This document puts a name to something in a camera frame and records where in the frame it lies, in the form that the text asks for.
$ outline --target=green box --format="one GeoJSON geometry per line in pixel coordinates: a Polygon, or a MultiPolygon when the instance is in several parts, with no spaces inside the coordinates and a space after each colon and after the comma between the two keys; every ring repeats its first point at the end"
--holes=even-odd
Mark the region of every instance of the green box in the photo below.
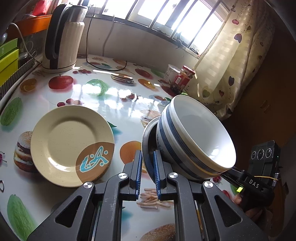
{"type": "Polygon", "coordinates": [[[10,65],[13,61],[18,59],[18,52],[19,50],[16,49],[6,55],[4,58],[0,59],[0,72],[4,70],[8,65],[10,65]]]}
{"type": "Polygon", "coordinates": [[[8,41],[0,46],[0,59],[2,59],[8,52],[17,47],[17,39],[8,41]]]}
{"type": "Polygon", "coordinates": [[[6,80],[10,78],[18,70],[17,59],[8,65],[3,71],[0,72],[0,86],[2,86],[6,80]]]}

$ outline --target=electric kettle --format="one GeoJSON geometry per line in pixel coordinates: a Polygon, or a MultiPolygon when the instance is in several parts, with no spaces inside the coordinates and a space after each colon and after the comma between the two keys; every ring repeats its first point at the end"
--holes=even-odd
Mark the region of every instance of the electric kettle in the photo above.
{"type": "Polygon", "coordinates": [[[87,7],[71,4],[56,7],[44,44],[42,66],[45,72],[61,73],[74,67],[87,10],[87,7]]]}

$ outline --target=red bag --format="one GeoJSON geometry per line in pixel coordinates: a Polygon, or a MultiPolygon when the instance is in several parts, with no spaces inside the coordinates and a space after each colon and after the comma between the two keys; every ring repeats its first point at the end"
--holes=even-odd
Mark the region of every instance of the red bag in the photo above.
{"type": "Polygon", "coordinates": [[[37,2],[32,15],[34,16],[42,16],[46,15],[52,0],[40,0],[37,2]]]}

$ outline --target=curtain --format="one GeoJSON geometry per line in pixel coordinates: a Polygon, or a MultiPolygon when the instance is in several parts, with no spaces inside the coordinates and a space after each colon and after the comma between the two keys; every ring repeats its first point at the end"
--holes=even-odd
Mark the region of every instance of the curtain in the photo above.
{"type": "Polygon", "coordinates": [[[185,90],[221,121],[234,111],[262,64],[274,34],[263,0],[236,0],[220,30],[194,67],[185,90]]]}

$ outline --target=bowl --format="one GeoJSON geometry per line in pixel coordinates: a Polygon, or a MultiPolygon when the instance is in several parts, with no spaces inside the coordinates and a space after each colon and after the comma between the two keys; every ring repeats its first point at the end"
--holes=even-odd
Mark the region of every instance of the bowl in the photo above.
{"type": "Polygon", "coordinates": [[[209,179],[211,173],[199,169],[182,150],[171,130],[169,129],[166,112],[167,105],[161,114],[156,128],[156,142],[162,156],[172,165],[175,172],[182,174],[188,179],[209,179]]]}
{"type": "Polygon", "coordinates": [[[200,102],[184,95],[175,96],[162,112],[157,147],[191,179],[216,177],[231,169],[236,160],[222,123],[200,102]]]}

